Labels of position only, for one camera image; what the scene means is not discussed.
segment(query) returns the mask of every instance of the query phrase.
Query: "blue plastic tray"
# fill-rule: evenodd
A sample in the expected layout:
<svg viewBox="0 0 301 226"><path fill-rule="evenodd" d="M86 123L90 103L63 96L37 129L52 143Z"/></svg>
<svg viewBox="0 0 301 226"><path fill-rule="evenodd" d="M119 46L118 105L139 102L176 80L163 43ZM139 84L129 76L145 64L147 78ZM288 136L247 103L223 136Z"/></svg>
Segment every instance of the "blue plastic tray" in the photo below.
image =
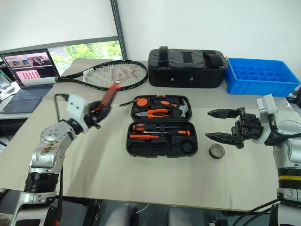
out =
<svg viewBox="0 0 301 226"><path fill-rule="evenodd" d="M283 61L229 58L225 71L230 94L288 97L300 81Z"/></svg>

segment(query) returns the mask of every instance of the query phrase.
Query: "yellow stripe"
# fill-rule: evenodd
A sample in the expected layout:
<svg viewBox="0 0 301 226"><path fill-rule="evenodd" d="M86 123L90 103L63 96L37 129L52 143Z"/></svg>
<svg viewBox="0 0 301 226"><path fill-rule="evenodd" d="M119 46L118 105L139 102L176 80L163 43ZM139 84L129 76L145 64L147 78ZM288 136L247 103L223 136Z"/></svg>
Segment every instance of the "yellow stripe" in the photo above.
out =
<svg viewBox="0 0 301 226"><path fill-rule="evenodd" d="M301 176L279 176L279 180L299 180L299 181L301 181Z"/></svg>

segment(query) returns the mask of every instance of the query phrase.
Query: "orange pliers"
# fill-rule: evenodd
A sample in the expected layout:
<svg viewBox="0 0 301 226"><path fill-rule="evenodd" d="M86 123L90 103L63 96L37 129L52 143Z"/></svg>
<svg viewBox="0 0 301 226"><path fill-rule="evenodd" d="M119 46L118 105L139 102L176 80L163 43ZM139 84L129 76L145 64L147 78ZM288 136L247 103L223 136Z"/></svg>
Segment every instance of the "orange pliers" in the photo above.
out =
<svg viewBox="0 0 301 226"><path fill-rule="evenodd" d="M168 117L168 114L164 115L155 115L156 113L168 113L168 109L155 109L155 110L148 110L147 112L139 112L136 113L135 115L142 117L146 116L149 119L155 118L155 117Z"/></svg>

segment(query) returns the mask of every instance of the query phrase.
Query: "monitor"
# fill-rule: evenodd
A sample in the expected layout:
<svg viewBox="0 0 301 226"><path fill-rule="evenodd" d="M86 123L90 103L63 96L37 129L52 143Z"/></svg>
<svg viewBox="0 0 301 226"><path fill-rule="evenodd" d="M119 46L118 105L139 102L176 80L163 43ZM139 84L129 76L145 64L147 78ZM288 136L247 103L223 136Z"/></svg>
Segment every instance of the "monitor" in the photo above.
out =
<svg viewBox="0 0 301 226"><path fill-rule="evenodd" d="M27 79L59 76L48 49L5 53L1 54L1 58L20 87Z"/></svg>

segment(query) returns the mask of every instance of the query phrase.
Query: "black tool case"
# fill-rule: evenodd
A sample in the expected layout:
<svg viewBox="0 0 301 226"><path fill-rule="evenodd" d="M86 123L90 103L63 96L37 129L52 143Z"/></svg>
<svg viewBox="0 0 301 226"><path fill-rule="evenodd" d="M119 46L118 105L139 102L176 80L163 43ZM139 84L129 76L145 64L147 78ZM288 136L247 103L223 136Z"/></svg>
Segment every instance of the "black tool case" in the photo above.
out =
<svg viewBox="0 0 301 226"><path fill-rule="evenodd" d="M147 99L149 102L146 106L138 106L137 100ZM168 101L173 105L187 104L187 112L185 117L181 117L182 110L169 109L163 105L161 101ZM137 116L136 113L147 112L148 110L167 109L167 113L154 113L154 115L168 115L162 117L147 118L147 116ZM189 100L185 96L137 96L131 110L131 117L134 122L130 124L127 131L127 151L131 156L142 156L156 158L158 155L167 157L192 156L198 150L197 134L192 123L188 122L192 117L191 106ZM141 124L147 124L155 127L178 127L178 128L155 128L151 131L167 132L167 133L147 133L134 130ZM179 136L170 133L177 133L178 130L189 131L187 136ZM153 139L135 139L130 138L131 135L151 135L159 136Z"/></svg>
<svg viewBox="0 0 301 226"><path fill-rule="evenodd" d="M162 87L215 88L228 63L216 50L168 49L161 46L149 54L150 84Z"/></svg>

